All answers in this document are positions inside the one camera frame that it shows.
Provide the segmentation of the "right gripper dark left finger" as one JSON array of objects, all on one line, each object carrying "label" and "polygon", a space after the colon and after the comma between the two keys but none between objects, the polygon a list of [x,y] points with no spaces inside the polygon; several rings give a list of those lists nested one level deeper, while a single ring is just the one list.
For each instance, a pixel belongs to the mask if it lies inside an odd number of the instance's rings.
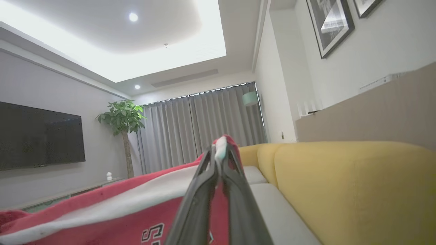
[{"label": "right gripper dark left finger", "polygon": [[219,177],[215,153],[216,146],[212,145],[201,157],[173,220],[165,245],[209,244],[211,202]]}]

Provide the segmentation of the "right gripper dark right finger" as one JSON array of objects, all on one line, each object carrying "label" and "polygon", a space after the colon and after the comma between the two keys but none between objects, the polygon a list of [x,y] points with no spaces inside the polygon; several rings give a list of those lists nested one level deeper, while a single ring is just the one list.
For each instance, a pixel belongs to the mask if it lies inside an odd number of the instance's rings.
[{"label": "right gripper dark right finger", "polygon": [[221,164],[228,199],[230,245],[272,245],[273,241],[246,179],[237,149],[227,146]]}]

